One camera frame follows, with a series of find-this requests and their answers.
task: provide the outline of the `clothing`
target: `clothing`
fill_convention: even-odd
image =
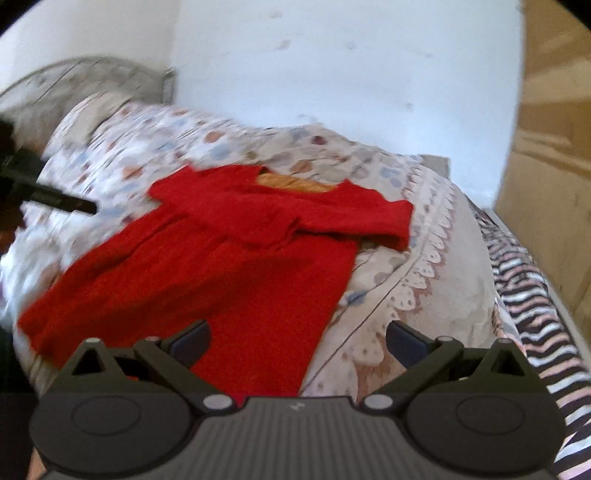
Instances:
[[[404,250],[410,202],[340,183],[325,193],[256,183],[262,167],[186,167],[156,182],[163,204],[66,271],[19,324],[62,366],[86,337],[129,346],[207,319],[193,367],[237,399],[296,395],[351,275],[358,240]]]

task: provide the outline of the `bedding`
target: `bedding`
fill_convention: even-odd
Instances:
[[[488,252],[469,204],[451,182],[420,164],[350,141],[321,125],[250,128],[203,112],[127,102],[95,125],[87,142],[77,121],[112,102],[98,94],[60,124],[40,181],[100,203],[94,217],[27,205],[27,227],[1,261],[5,324],[14,328],[21,363],[39,393],[55,367],[30,348],[18,319],[77,259],[157,204],[149,186],[183,166],[262,165],[302,180],[345,179],[390,201],[414,204],[410,249],[365,241],[352,276],[308,366],[301,395],[366,396],[403,371],[385,348],[385,329],[402,320],[424,334],[452,335],[487,347],[495,338],[496,290]]]
[[[499,301],[498,319],[560,407],[566,438],[552,471],[560,480],[591,478],[591,376],[558,315],[547,282],[518,240],[474,209],[486,241]]]

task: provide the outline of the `wall stain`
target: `wall stain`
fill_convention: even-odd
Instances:
[[[291,47],[291,40],[284,40],[277,47],[277,50],[287,50],[289,47]]]

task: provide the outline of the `white wall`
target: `white wall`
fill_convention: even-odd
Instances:
[[[452,159],[490,206],[512,138],[518,0],[182,0],[177,102],[260,126],[319,121]]]
[[[69,57],[112,54],[170,66],[180,0],[44,0],[0,38],[0,90]]]

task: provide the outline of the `black tool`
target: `black tool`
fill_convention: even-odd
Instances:
[[[37,183],[43,162],[26,148],[15,149],[12,130],[11,124],[0,121],[0,204],[18,206],[29,201],[94,215],[98,209],[95,202]]]
[[[44,480],[554,478],[564,421],[509,340],[464,348],[392,322],[388,349],[408,370],[359,405],[238,408],[187,369],[209,339],[197,322],[129,349],[84,341],[31,420]]]

